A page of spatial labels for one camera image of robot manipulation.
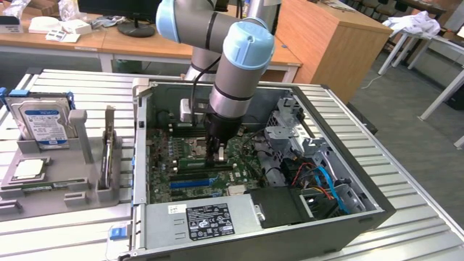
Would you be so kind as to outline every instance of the robotic arm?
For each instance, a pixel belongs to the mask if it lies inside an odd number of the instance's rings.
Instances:
[[[214,4],[213,0],[163,0],[157,13],[157,28],[166,38],[222,53],[205,120],[213,164],[238,134],[275,50],[266,22],[214,12]]]

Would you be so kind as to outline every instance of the aluminum profile table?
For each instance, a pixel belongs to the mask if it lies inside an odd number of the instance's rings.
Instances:
[[[73,91],[77,107],[89,110],[87,133],[99,136],[105,127],[105,108],[117,107],[117,131],[125,139],[121,204],[111,208],[35,217],[0,223],[0,259],[6,260],[107,260],[129,250],[127,240],[111,242],[110,227],[131,217],[134,154],[134,75],[45,70],[29,73],[18,89]],[[371,232],[362,234],[341,251],[317,260],[463,260],[464,232],[414,180],[401,163],[371,135],[342,101],[318,85],[302,87],[359,160],[391,203],[397,214]],[[11,163],[19,137],[17,124],[0,110],[0,179]],[[315,132],[318,129],[307,120]]]

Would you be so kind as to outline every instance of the wooden cabinet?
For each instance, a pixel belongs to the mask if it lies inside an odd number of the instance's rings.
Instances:
[[[329,85],[347,103],[391,32],[358,11],[285,0],[277,35],[303,63],[295,82]]]

